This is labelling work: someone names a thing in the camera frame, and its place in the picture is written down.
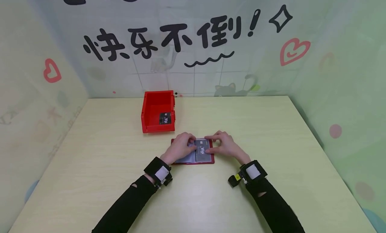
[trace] hand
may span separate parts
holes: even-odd
[[[207,149],[205,151],[207,154],[222,154],[235,157],[240,164],[247,164],[252,161],[249,155],[233,141],[233,137],[228,135],[227,132],[217,131],[214,135],[205,136],[205,138],[211,139],[213,142],[220,141],[218,147]]]
[[[196,140],[196,137],[192,134],[188,134],[187,132],[179,134],[167,151],[161,155],[160,159],[168,165],[171,165],[178,159],[182,159],[196,150],[196,146],[188,147],[188,143],[193,144],[194,140]]]

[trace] black sleeve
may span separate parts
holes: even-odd
[[[142,208],[157,188],[145,177],[141,176],[130,186],[106,212],[92,233],[127,233]]]
[[[304,233],[294,211],[267,179],[248,183],[246,188],[257,203],[272,233]],[[257,197],[259,193],[263,192],[266,193],[261,197]]]

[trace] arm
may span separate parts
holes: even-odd
[[[235,157],[241,165],[252,161],[226,132],[218,131],[213,136],[205,138],[221,142],[219,147],[209,149],[206,153]],[[272,233],[304,233],[295,213],[267,179],[248,183],[246,189],[254,198]]]
[[[157,188],[141,176],[117,199],[92,233],[126,233]]]
[[[192,134],[182,133],[176,137],[160,157],[167,165],[181,159],[196,149],[188,147],[188,141],[196,140]],[[155,180],[144,174],[136,180],[109,208],[92,233],[127,233],[147,201],[157,191]]]

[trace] cat illustration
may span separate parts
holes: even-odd
[[[248,90],[236,91],[236,84],[231,83],[229,86],[215,86],[215,96],[246,96],[257,85],[257,77],[255,75],[249,74],[245,76],[245,80],[249,78],[253,78],[254,82]]]

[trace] exclamation mark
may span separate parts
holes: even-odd
[[[257,21],[259,20],[259,17],[260,17],[260,12],[261,12],[260,9],[255,10],[255,13],[254,13],[253,18],[252,18],[251,25],[249,27],[250,30],[254,30],[255,29]],[[253,35],[253,31],[248,32],[248,36],[249,37],[251,37],[252,35]]]

